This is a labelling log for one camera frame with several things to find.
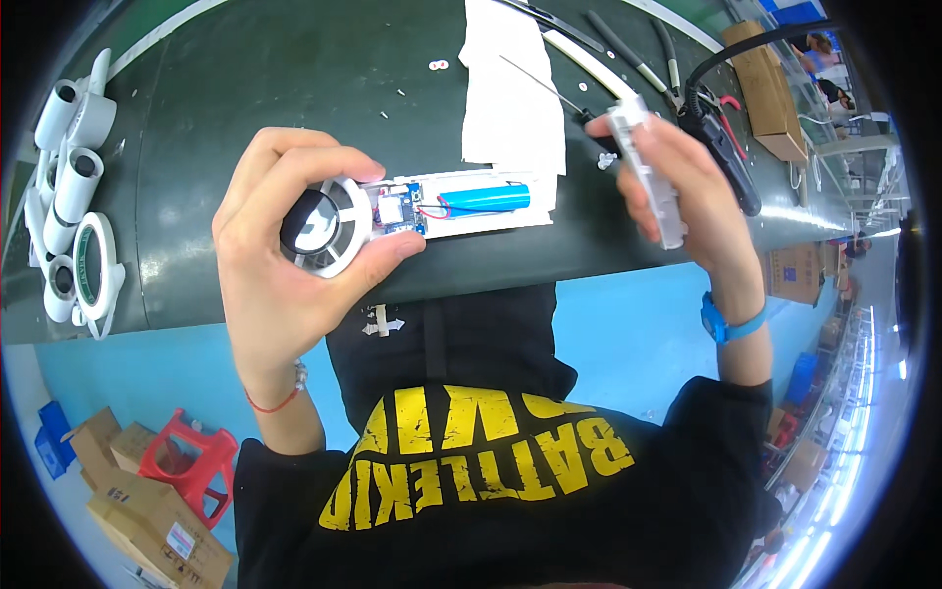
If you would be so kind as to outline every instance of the box label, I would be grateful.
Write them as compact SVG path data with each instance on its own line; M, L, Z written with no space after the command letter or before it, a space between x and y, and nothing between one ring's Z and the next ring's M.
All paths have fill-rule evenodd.
M180 524L173 522L173 527L167 534L167 544L176 550L183 560L186 560L193 551L193 536L189 535Z

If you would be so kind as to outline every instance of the right hand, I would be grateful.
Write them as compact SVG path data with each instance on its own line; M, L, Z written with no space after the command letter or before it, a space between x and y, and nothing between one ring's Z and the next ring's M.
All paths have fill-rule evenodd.
M591 137L611 135L608 116L590 121L585 130ZM759 270L749 227L729 183L707 148L653 115L632 130L632 140L644 162L663 174L677 190L680 217L688 226L684 248L690 258L711 276ZM625 163L618 174L618 189L642 234L650 241L660 241L647 194Z

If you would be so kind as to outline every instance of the hand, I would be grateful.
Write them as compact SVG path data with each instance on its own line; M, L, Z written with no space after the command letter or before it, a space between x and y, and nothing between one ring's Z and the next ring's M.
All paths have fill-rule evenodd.
M381 180L385 168L319 131L259 131L235 166L213 218L219 287L235 368L259 406L277 405L294 388L294 360L333 330L350 308L403 259L425 249L406 231L367 243L331 279L282 255L282 219L309 185L345 175Z
M608 117L586 125L592 137L610 135ZM660 117L632 131L635 148L645 163L664 175L677 190L680 217L688 226L684 248L707 272L741 265L755 258L749 227L725 176L707 148ZM635 174L622 164L618 189L625 196L628 214L650 241L660 241L660 230L647 194Z
M611 134L607 117L589 122L585 130L592 137ZM644 162L677 190L680 218L688 226L684 248L709 273L717 307L732 325L755 317L765 303L762 269L733 190L707 148L651 115L632 130L631 138ZM650 241L660 241L647 194L624 163L618 189L642 234Z

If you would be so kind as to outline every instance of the screwdriver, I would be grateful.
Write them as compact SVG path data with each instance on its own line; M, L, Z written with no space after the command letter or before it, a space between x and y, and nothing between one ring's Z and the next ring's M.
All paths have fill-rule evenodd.
M585 126L586 123L588 123L589 121L591 121L591 120L593 120L593 119L596 118L595 115L594 115L588 108L579 108L578 106L576 106L575 104L573 104L573 102L570 101L568 98L566 98L565 96L563 96L563 95L560 94L559 92L553 90L552 88L548 87L546 84L544 84L543 82L541 82L539 79L537 79L537 77L536 77L535 75L533 75L533 74L531 74L530 72L528 72L527 70L521 68L519 65L513 63L512 61L510 61L509 59L507 59L507 58L504 57L504 56L500 56L500 58L503 59L504 61L506 61L507 63L510 63L513 67L515 67L516 69L520 70L520 71L523 72L524 74L526 74L531 80L533 80L534 82L536 82L537 84L539 84L541 87L543 87L543 88L546 89L547 91L552 92L553 94L555 94L555 95L557 96L557 98L559 98L560 100L562 100L562 102L563 102L565 105L567 105L568 107L570 107L571 109L573 109L573 110L576 112L575 116L573 117L573 120L575 120L575 121L576 121L577 123L579 123L580 125ZM602 147L602 149L606 150L606 151L609 152L610 154L618 154L618 156L621 157L621 155L622 155L622 150L618 149L618 143L615 142L615 139L614 139L613 137L611 137L611 136L608 136L608 137L593 137L592 140L595 141L600 147Z

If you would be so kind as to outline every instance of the blue floor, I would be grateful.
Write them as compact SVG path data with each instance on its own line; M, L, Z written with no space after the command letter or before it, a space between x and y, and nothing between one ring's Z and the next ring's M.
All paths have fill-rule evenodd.
M559 283L557 356L579 373L569 400L660 423L690 377L716 377L715 347L700 322L708 286L707 275L693 264ZM769 299L776 401L798 354L813 350L836 295L829 279L817 308ZM46 387L73 425L109 405L123 427L138 421L157 431L174 408L183 407L207 430L225 428L240 441L259 435L224 325L44 344L36 353ZM349 449L356 434L326 346L319 344L303 360L328 448ZM214 534L235 551L231 509Z

